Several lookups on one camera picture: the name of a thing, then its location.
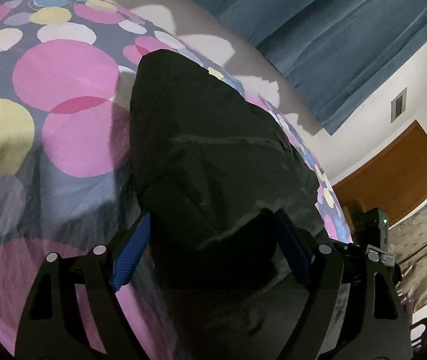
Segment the black puffer jacket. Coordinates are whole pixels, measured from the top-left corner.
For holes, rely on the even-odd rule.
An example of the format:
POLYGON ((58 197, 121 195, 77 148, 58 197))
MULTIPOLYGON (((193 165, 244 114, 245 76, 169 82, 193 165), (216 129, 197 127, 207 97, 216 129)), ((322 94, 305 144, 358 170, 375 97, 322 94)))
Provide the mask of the black puffer jacket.
POLYGON ((139 62, 130 146, 174 359, 275 359, 318 282, 319 181, 274 118, 199 64, 139 62))

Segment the grey wall vent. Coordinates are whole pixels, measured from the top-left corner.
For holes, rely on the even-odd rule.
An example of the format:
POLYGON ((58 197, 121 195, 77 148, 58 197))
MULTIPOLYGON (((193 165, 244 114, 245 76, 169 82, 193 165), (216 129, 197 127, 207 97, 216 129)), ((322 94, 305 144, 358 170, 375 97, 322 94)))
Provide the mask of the grey wall vent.
POLYGON ((391 122, 397 120, 406 108, 407 88, 404 88, 392 101, 391 101, 391 122))

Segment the blue curtain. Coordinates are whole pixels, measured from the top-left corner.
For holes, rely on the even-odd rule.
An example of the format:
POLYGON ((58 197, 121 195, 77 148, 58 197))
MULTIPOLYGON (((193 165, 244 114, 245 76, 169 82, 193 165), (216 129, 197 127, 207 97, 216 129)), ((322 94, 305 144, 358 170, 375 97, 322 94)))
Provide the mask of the blue curtain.
POLYGON ((427 42, 427 0, 192 0, 255 47, 328 133, 427 42))

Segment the colourful polka dot bedspread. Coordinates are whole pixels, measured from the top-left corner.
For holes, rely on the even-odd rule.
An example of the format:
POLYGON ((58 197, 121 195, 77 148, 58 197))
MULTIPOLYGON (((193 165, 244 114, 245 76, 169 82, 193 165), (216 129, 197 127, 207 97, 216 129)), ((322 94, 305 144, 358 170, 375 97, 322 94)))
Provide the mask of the colourful polka dot bedspread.
POLYGON ((163 28, 104 0, 0 0, 0 346, 13 353, 46 254, 109 242, 139 206, 128 164, 139 61, 159 49, 193 60, 268 111, 317 173, 333 239, 351 234, 314 154, 280 111, 163 28))

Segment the brown wooden door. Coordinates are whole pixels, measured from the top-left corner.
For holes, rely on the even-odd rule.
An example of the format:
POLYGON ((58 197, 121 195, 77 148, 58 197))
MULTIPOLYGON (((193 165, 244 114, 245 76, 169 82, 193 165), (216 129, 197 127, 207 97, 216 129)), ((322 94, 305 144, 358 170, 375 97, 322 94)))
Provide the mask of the brown wooden door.
POLYGON ((351 214, 375 208, 387 214, 390 225, 427 200, 427 133, 412 122, 387 147, 334 185, 342 207, 351 214))

